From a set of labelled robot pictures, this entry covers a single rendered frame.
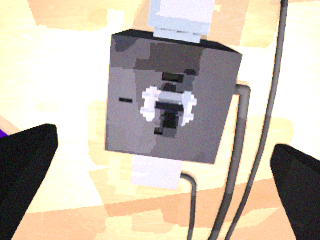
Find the small purple block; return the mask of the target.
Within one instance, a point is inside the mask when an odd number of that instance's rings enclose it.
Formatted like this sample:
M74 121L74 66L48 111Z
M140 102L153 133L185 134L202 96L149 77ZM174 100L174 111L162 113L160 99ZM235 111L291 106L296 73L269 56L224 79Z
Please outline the small purple block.
M3 136L5 136L5 133L0 129L0 137L3 137Z

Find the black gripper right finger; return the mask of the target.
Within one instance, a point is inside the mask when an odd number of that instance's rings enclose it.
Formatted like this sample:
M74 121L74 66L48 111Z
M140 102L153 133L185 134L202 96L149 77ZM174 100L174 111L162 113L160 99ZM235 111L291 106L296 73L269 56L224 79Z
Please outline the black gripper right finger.
M320 160L283 143L269 165L296 240L320 240Z

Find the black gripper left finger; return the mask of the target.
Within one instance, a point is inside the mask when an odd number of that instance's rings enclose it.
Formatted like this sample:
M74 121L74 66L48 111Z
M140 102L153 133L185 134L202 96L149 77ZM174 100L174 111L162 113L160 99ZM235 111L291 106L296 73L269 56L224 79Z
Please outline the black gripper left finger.
M12 240L59 148L57 125L0 137L0 240Z

